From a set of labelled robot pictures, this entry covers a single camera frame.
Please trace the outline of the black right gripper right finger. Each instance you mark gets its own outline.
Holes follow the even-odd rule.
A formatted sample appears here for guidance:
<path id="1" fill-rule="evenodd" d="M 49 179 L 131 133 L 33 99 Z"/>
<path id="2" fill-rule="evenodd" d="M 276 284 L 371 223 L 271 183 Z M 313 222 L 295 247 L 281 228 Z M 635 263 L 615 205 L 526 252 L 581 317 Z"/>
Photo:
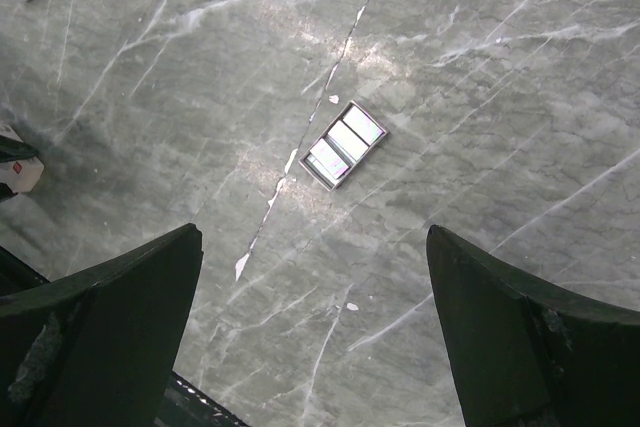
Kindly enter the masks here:
<path id="1" fill-rule="evenodd" d="M 426 253 L 466 425 L 638 425 L 638 312 L 556 286 L 438 225 Z"/>

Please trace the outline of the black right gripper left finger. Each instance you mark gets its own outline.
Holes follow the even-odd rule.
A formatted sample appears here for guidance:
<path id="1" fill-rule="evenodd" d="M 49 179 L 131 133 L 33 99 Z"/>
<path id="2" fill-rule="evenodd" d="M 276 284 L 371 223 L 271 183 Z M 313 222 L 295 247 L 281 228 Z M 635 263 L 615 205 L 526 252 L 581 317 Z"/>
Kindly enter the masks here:
<path id="1" fill-rule="evenodd" d="M 3 251 L 2 424 L 152 425 L 202 259 L 193 224 L 55 281 Z"/>

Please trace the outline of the small staple box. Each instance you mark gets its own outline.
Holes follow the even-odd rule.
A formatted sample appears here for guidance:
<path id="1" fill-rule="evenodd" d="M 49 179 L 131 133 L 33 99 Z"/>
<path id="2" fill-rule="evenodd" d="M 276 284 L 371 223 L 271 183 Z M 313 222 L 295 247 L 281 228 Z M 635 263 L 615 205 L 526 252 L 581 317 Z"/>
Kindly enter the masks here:
<path id="1" fill-rule="evenodd" d="M 1 124 L 1 201 L 30 192 L 44 172 L 38 150 Z"/>

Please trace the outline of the grey staple tray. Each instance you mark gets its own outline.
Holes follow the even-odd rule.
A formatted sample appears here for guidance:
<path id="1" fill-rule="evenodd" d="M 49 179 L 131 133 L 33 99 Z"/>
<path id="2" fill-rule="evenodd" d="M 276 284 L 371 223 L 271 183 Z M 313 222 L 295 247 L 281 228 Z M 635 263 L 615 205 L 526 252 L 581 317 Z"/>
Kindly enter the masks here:
<path id="1" fill-rule="evenodd" d="M 351 100 L 299 159 L 327 191 L 336 190 L 389 135 L 368 110 Z"/>

